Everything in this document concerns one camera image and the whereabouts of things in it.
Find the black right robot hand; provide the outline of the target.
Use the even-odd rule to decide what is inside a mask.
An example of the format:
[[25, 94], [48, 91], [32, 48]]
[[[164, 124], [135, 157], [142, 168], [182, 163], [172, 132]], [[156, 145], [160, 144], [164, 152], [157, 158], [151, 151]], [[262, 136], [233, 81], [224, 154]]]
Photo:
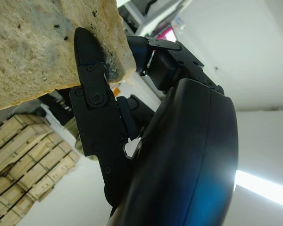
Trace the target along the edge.
[[230, 98], [182, 43], [127, 36], [136, 71], [165, 97], [156, 111], [114, 97], [96, 38], [77, 28], [80, 86], [69, 95], [83, 151], [98, 158], [110, 226], [219, 226], [234, 190], [238, 130]]

